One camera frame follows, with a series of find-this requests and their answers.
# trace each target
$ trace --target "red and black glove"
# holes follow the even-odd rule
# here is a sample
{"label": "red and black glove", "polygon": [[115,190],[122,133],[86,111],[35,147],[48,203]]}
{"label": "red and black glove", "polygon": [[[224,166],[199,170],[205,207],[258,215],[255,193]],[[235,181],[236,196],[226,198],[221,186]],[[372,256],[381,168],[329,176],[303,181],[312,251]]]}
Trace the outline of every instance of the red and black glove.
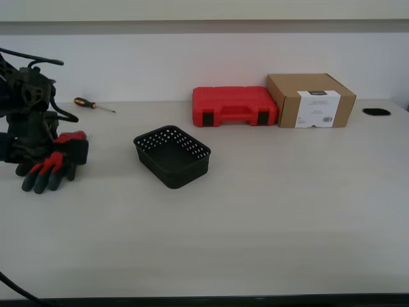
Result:
{"label": "red and black glove", "polygon": [[[86,139],[84,131],[74,133],[62,133],[56,143],[66,143],[71,139]],[[33,164],[32,162],[22,163],[17,166],[15,173],[18,176],[26,176],[22,185],[24,191],[41,194],[48,186],[51,191],[58,189],[61,179],[66,176],[69,181],[74,180],[77,165],[68,163],[61,152],[54,152],[43,163]]]}

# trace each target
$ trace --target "red plastic toolbox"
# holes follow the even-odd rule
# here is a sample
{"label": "red plastic toolbox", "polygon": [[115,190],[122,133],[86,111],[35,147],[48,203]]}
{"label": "red plastic toolbox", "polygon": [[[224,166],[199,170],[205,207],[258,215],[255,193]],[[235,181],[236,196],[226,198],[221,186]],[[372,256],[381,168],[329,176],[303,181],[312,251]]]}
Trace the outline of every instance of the red plastic toolbox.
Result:
{"label": "red plastic toolbox", "polygon": [[193,123],[198,127],[237,121],[274,125],[277,120],[278,108],[262,86],[195,88],[192,99]]}

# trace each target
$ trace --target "perforated basket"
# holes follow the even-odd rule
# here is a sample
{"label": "perforated basket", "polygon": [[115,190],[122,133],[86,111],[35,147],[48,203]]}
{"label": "perforated basket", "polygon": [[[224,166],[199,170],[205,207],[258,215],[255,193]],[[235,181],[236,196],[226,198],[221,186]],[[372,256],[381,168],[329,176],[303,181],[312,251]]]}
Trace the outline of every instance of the perforated basket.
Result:
{"label": "perforated basket", "polygon": [[134,139],[139,160],[168,188],[179,189],[208,171],[211,150],[176,126]]}

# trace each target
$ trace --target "screwdriver handle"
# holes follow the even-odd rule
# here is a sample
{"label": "screwdriver handle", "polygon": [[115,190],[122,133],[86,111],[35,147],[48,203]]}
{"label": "screwdriver handle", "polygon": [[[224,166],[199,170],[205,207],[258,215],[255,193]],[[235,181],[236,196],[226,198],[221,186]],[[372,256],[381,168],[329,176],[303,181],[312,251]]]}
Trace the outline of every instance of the screwdriver handle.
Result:
{"label": "screwdriver handle", "polygon": [[95,102],[90,102],[86,99],[77,97],[74,99],[74,103],[77,104],[80,107],[90,107],[91,109],[96,108],[96,103]]}

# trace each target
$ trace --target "brown cardboard box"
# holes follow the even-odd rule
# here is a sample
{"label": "brown cardboard box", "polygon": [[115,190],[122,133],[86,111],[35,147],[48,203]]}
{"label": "brown cardboard box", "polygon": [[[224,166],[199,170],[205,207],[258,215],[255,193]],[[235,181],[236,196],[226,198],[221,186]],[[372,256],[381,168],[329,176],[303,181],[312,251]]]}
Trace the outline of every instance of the brown cardboard box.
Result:
{"label": "brown cardboard box", "polygon": [[[277,123],[282,128],[345,127],[357,97],[328,74],[268,75],[266,87],[279,108]],[[330,106],[325,99],[336,101]],[[305,114],[307,119],[304,120],[299,112],[301,113],[302,110],[305,112],[306,108],[310,114]]]}

